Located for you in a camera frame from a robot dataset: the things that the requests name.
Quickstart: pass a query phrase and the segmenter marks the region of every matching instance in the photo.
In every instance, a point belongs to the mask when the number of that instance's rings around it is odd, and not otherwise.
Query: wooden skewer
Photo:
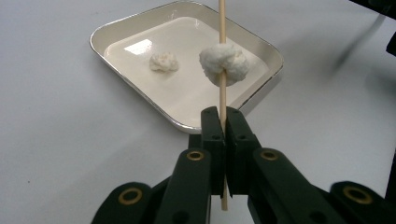
[[[224,44],[226,42],[225,33],[225,0],[219,0],[219,42]],[[226,87],[227,87],[227,74],[223,71],[219,77],[219,117],[220,124],[225,136],[225,121],[227,119],[227,97],[226,97]],[[221,198],[221,209],[223,211],[228,210],[227,203],[227,178],[224,176],[224,191]]]

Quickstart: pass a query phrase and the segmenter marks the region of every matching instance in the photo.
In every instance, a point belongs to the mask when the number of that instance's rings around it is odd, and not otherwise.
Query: cotton ball
[[[223,70],[227,74],[227,86],[245,79],[248,73],[248,60],[241,49],[231,44],[217,44],[204,49],[199,54],[199,61],[209,80],[219,86],[219,75]]]
[[[149,68],[153,71],[175,72],[178,70],[178,62],[170,52],[153,54],[149,59]]]

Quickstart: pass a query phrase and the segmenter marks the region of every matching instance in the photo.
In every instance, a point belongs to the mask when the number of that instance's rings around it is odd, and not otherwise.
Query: gray table
[[[169,2],[2,1],[0,223],[90,223],[115,187],[172,173],[188,135],[89,45],[97,27]],[[396,58],[385,48],[396,21],[370,29],[378,14],[347,0],[229,0],[227,16],[285,59],[247,114],[261,143],[322,189],[352,180],[384,196],[396,139]],[[229,213],[212,202],[212,223],[252,223],[246,197]]]

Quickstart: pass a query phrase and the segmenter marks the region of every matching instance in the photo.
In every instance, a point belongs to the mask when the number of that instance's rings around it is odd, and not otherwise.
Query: white tray
[[[247,56],[247,78],[227,88],[227,106],[243,109],[282,68],[277,49],[227,20],[227,43]],[[205,76],[199,53],[219,42],[219,14],[194,2],[175,2],[96,29],[92,49],[132,88],[186,133],[201,131],[201,111],[219,106],[219,88]],[[179,69],[149,69],[154,53],[172,52]]]

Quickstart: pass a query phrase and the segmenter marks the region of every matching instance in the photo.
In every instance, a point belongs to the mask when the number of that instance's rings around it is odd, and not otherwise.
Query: tray rim
[[[158,106],[158,105],[157,105],[153,100],[151,100],[144,92],[142,92],[133,82],[131,82],[126,76],[124,76],[113,64],[111,64],[111,63],[110,63],[110,62],[109,62],[109,61],[108,61],[108,60],[107,60],[96,48],[95,48],[95,46],[94,46],[94,44],[93,44],[93,39],[94,39],[94,37],[95,37],[95,34],[96,34],[98,31],[100,31],[101,29],[106,28],[106,27],[109,26],[109,25],[115,24],[115,23],[120,22],[120,21],[126,21],[126,20],[129,20],[129,19],[133,18],[133,17],[138,17],[138,16],[143,15],[143,14],[146,14],[146,13],[150,13],[150,11],[155,11],[156,9],[159,9],[159,8],[161,8],[161,7],[169,7],[170,5],[175,5],[175,4],[180,4],[180,3],[195,4],[195,5],[198,5],[198,6],[200,6],[200,7],[205,7],[205,8],[207,8],[208,10],[210,10],[210,11],[212,11],[212,12],[218,13],[215,9],[213,9],[213,8],[211,8],[211,7],[208,7],[208,6],[206,6],[206,5],[202,4],[202,3],[195,2],[195,1],[183,1],[183,0],[181,0],[181,1],[175,1],[175,2],[172,2],[172,3],[168,3],[168,4],[165,4],[165,5],[158,6],[158,7],[154,7],[154,8],[152,8],[152,9],[149,9],[149,10],[146,10],[146,11],[143,11],[143,12],[139,12],[139,13],[133,14],[133,15],[131,15],[131,16],[127,16],[127,17],[124,17],[124,18],[121,18],[121,19],[118,19],[118,20],[115,20],[115,21],[111,21],[111,22],[108,22],[108,23],[106,23],[106,24],[104,24],[104,25],[99,26],[98,28],[96,28],[96,29],[92,32],[92,34],[91,34],[91,36],[90,36],[90,46],[91,46],[91,49],[92,49],[92,50],[93,50],[93,51],[94,51],[94,52],[95,52],[95,53],[96,53],[96,54],[97,54],[97,55],[98,55],[98,56],[99,56],[99,57],[100,57],[111,69],[113,69],[113,70],[116,72],[117,75],[119,75],[129,86],[131,86],[131,87],[132,87],[139,95],[141,95],[149,104],[151,104],[157,111],[159,111],[159,112],[160,112],[167,120],[169,120],[176,128],[178,128],[179,130],[181,130],[181,131],[184,132],[184,133],[192,133],[192,134],[194,134],[194,133],[200,133],[200,132],[201,132],[201,127],[192,127],[192,126],[190,126],[190,125],[181,123],[181,122],[179,122],[178,120],[172,118],[171,115],[169,115],[168,113],[166,113],[160,106]],[[277,54],[278,58],[280,59],[280,66],[277,68],[277,70],[276,70],[267,80],[265,80],[265,81],[260,85],[260,87],[257,88],[257,90],[255,90],[252,94],[250,94],[249,97],[248,97],[240,106],[238,106],[238,107],[236,108],[236,109],[238,109],[238,110],[243,110],[243,108],[245,107],[245,105],[247,105],[247,103],[248,103],[259,91],[261,91],[262,88],[263,88],[264,86],[266,86],[266,84],[268,84],[272,79],[274,79],[274,77],[276,77],[276,76],[280,73],[280,71],[282,70],[283,65],[284,65],[284,59],[283,59],[282,55],[280,54],[279,50],[278,50],[275,46],[273,46],[272,44],[268,43],[267,41],[265,41],[264,39],[260,38],[259,36],[257,36],[257,35],[255,35],[255,34],[251,33],[249,30],[247,30],[246,28],[242,27],[242,26],[239,25],[238,23],[236,23],[236,22],[234,22],[234,21],[232,21],[232,20],[230,20],[230,19],[228,19],[228,18],[226,18],[226,21],[232,23],[233,25],[235,25],[235,26],[237,26],[238,28],[244,30],[245,32],[249,33],[250,35],[252,35],[252,36],[254,36],[254,37],[260,39],[260,41],[262,41],[262,42],[265,43],[266,45],[270,46],[270,47],[274,50],[274,52]]]

